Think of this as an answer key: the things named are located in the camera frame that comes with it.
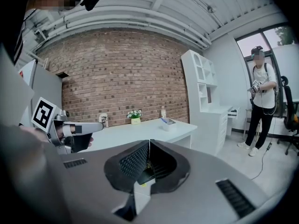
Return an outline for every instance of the yellow flower pot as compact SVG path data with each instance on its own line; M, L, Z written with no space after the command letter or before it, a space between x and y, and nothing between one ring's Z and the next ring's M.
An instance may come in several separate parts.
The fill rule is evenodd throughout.
M138 125L140 123L141 123L140 118L131 119L131 124L132 125Z

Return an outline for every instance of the black pants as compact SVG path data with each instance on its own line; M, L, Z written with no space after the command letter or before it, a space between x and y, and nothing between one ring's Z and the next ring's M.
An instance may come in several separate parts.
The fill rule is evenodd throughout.
M260 137L258 138L258 141L256 142L256 148L260 148L261 146L263 146L263 144L267 138L267 134L269 132L269 129L271 126L271 121L273 118L273 115L265 115L263 113L263 111L265 113L270 113L269 111L271 111L271 110L272 109L265 109L265 108L263 109L262 107L253 105L248 136L247 136L247 139L245 142L247 145L249 145L249 146L251 145L252 140L256 134L256 128L257 128L258 122L260 121L260 119L262 119L262 132L261 132Z

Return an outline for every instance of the white cabinet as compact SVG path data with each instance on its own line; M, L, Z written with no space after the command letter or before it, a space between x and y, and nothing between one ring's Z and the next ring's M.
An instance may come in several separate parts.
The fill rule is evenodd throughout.
M217 155L228 126L231 106L219 105L219 91L213 62L189 50L181 56L185 72L190 124L197 125L191 148Z

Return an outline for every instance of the backpack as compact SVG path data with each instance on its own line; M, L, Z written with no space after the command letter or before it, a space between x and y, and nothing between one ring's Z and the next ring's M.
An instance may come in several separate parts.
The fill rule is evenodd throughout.
M266 74L268 76L268 79L269 79L269 75L268 75L268 71L267 71L267 63L265 62L263 67L265 68L265 71L266 71ZM256 65L254 66L253 70L252 70L252 74L253 74L253 78L255 79L254 77L254 69L256 68ZM274 90L274 93L277 94L278 93L278 89L276 88L276 86L273 88Z

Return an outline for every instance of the black chair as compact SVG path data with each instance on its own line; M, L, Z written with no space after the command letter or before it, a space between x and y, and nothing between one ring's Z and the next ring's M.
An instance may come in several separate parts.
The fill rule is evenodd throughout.
M286 129L289 130L289 132L293 132L293 136L290 136L289 138L283 140L279 139L277 141L277 144L279 144L280 141L289 142L290 144L285 152L285 155L288 155L289 148L292 144L299 150L299 140L296 139L295 137L295 135L297 135L299 132L299 123L295 122L295 109L294 109L291 89L288 86L289 81L285 76L282 76L281 80L282 80L283 88L285 89L285 97L286 97L286 105L287 105L287 114L284 119L284 124Z

